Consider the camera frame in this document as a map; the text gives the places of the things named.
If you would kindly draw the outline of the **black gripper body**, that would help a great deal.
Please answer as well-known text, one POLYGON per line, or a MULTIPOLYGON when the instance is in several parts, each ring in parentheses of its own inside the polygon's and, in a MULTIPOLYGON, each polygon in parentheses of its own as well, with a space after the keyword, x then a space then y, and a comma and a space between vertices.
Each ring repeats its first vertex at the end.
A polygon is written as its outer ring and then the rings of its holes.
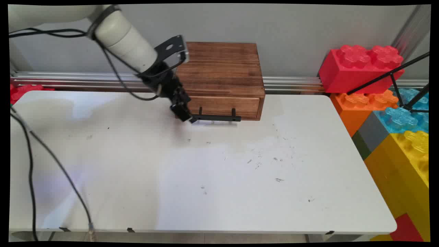
POLYGON ((173 100, 175 95, 182 94, 182 83, 174 72, 174 69, 181 64, 182 61, 179 61, 169 66, 165 61, 159 61, 146 71, 139 73, 138 78, 158 97, 173 100))

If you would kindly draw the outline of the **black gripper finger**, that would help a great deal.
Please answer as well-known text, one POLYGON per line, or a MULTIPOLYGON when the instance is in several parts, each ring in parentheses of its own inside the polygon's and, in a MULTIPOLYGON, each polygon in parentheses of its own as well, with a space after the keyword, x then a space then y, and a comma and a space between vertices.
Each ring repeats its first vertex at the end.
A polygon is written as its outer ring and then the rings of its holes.
POLYGON ((188 120, 190 123, 194 123, 198 120, 196 117, 194 117, 191 114, 187 103, 184 102, 174 103, 170 106, 170 109, 174 113, 174 115, 182 122, 188 120))
POLYGON ((188 103, 191 101, 190 96, 187 94, 182 86, 178 86, 173 92, 173 107, 188 109, 188 103))

